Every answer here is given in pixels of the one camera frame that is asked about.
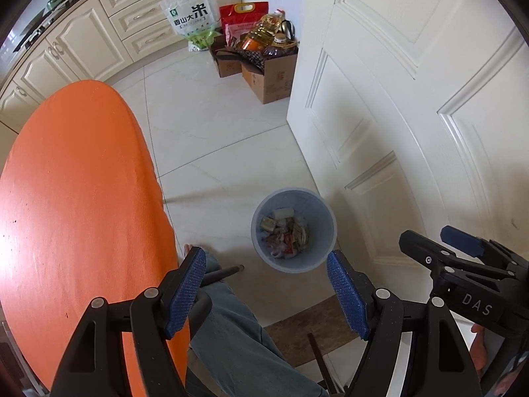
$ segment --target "brown floor strip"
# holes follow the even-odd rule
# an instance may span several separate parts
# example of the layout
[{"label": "brown floor strip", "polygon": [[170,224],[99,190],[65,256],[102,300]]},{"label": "brown floor strip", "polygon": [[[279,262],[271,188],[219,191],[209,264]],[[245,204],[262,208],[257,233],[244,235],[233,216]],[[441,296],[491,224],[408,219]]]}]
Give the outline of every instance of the brown floor strip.
[{"label": "brown floor strip", "polygon": [[265,330],[293,367],[301,366],[314,359],[307,338],[308,333],[314,335],[322,355],[358,337],[347,325],[335,295],[287,319],[265,327]]}]

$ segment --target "white plastic bag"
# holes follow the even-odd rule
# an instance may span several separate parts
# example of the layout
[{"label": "white plastic bag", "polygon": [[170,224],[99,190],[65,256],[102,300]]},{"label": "white plastic bag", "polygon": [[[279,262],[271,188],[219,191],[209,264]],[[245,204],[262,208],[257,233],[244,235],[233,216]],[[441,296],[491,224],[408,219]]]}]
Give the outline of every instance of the white plastic bag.
[{"label": "white plastic bag", "polygon": [[217,0],[162,0],[160,7],[175,33],[186,37],[198,49],[211,46],[220,27]]}]

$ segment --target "cardboard box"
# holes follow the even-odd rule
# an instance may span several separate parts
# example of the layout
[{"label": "cardboard box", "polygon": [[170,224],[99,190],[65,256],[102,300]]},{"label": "cardboard box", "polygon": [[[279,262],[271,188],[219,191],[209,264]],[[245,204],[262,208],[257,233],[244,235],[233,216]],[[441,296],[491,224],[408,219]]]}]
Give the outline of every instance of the cardboard box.
[{"label": "cardboard box", "polygon": [[210,47],[210,54],[221,78],[241,72],[241,57],[233,47],[226,46],[224,36],[215,38]]},{"label": "cardboard box", "polygon": [[243,61],[242,76],[261,103],[275,102],[290,97],[296,61],[297,54],[267,60],[264,63],[264,74],[253,64]]}]

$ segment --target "yellow bag handle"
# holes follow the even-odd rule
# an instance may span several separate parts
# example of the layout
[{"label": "yellow bag handle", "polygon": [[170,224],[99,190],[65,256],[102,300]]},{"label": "yellow bag handle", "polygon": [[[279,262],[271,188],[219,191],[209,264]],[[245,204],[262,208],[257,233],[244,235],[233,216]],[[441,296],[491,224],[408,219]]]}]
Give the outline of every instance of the yellow bag handle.
[{"label": "yellow bag handle", "polygon": [[235,13],[249,13],[256,10],[256,5],[255,3],[238,3],[234,4],[233,8],[235,10]]}]

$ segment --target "silver screw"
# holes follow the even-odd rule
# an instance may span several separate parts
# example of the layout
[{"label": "silver screw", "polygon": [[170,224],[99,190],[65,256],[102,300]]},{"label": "silver screw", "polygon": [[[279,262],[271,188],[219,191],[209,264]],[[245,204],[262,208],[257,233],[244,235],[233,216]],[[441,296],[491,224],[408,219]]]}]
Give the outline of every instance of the silver screw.
[{"label": "silver screw", "polygon": [[147,288],[143,295],[147,298],[155,298],[158,295],[157,288]]},{"label": "silver screw", "polygon": [[377,289],[375,294],[377,295],[378,298],[382,298],[384,300],[391,296],[391,293],[385,288]]},{"label": "silver screw", "polygon": [[90,306],[92,306],[94,309],[99,309],[104,304],[105,304],[104,299],[102,299],[101,297],[97,297],[92,300],[92,302],[90,303]]},{"label": "silver screw", "polygon": [[432,298],[432,304],[435,306],[435,307],[443,307],[444,306],[444,301],[442,298],[440,297],[433,297]]}]

